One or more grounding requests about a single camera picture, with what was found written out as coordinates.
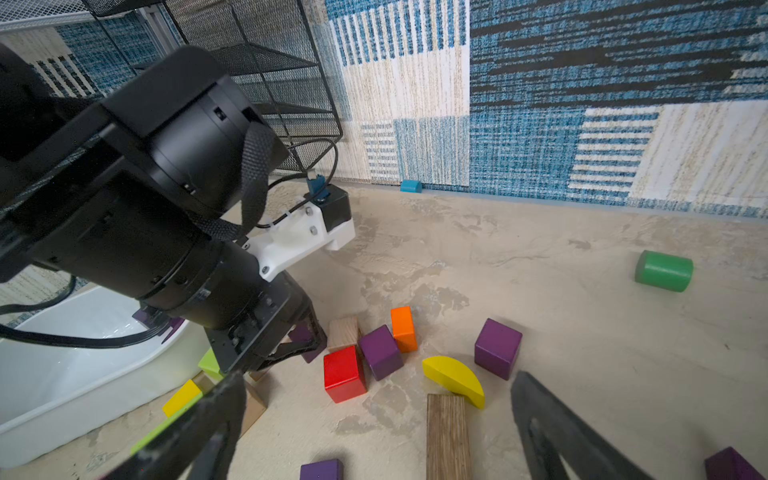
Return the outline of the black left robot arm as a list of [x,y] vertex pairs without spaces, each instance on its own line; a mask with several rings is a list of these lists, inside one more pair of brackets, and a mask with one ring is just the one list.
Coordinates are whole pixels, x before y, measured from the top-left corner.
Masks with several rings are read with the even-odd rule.
[[183,47],[102,100],[55,97],[1,51],[1,278],[63,271],[206,330],[224,372],[324,339],[287,274],[244,247],[289,155],[226,70]]

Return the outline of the white plastic storage bin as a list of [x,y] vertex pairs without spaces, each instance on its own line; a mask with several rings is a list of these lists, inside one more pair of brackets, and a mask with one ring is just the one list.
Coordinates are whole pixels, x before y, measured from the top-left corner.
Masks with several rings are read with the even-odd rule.
[[1,466],[15,468],[183,385],[209,348],[185,322],[120,349],[1,342]]

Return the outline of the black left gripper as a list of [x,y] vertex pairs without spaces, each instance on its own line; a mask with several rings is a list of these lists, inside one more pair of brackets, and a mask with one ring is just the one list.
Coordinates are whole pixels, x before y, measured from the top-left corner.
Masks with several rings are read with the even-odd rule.
[[[314,341],[293,343],[288,333],[306,322]],[[209,344],[224,375],[259,371],[314,350],[327,336],[312,300],[287,272],[280,273],[222,330],[206,329]]]

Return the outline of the purple rectangular block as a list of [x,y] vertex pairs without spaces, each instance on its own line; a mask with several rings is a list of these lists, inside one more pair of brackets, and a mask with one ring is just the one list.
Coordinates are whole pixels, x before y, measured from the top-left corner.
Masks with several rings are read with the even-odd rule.
[[132,318],[147,328],[162,326],[158,333],[162,337],[162,344],[167,342],[184,324],[181,317],[170,317],[168,314],[147,305],[141,306],[132,314]]

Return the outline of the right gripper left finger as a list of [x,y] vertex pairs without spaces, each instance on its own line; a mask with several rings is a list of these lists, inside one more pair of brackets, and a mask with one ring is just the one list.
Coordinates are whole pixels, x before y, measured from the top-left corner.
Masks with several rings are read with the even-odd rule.
[[242,376],[230,374],[108,479],[225,479],[246,409]]

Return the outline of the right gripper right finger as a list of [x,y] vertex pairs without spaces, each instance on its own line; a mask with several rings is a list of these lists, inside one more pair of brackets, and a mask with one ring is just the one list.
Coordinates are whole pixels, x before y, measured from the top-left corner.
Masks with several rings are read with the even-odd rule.
[[511,409],[533,479],[647,479],[649,475],[527,371],[511,386]]

